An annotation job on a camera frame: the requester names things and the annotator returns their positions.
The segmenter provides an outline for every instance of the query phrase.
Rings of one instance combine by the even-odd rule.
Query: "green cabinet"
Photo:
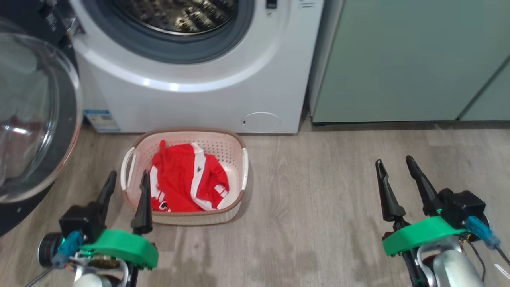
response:
[[[509,0],[346,0],[312,121],[456,119],[510,53],[509,15]]]
[[[510,65],[461,117],[463,121],[510,121]]]

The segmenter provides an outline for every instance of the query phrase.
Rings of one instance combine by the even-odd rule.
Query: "green plastic bracket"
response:
[[[467,230],[455,229],[441,216],[434,216],[395,231],[382,241],[382,246],[386,255],[391,256],[464,232]]]
[[[105,254],[141,268],[158,266],[158,250],[147,239],[120,229],[106,229],[93,244],[83,245],[82,251]]]

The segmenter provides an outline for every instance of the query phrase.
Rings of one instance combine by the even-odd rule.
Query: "label sticker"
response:
[[[300,8],[312,8],[315,7],[315,2],[313,0],[299,0]]]
[[[84,110],[83,113],[100,133],[120,132],[119,126],[109,110]]]
[[[503,274],[505,275],[506,278],[510,279],[510,275],[503,269],[503,267],[501,267],[499,264],[494,264],[494,266],[496,266],[496,268]]]

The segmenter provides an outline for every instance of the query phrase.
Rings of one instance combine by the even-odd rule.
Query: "washing machine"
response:
[[[298,131],[322,0],[69,1],[97,131]]]
[[[82,123],[67,29],[48,15],[39,0],[0,1],[0,236],[49,192]]]

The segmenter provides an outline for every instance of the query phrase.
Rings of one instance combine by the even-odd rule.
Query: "open washer door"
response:
[[[83,118],[72,47],[48,7],[0,4],[0,236],[47,194]]]

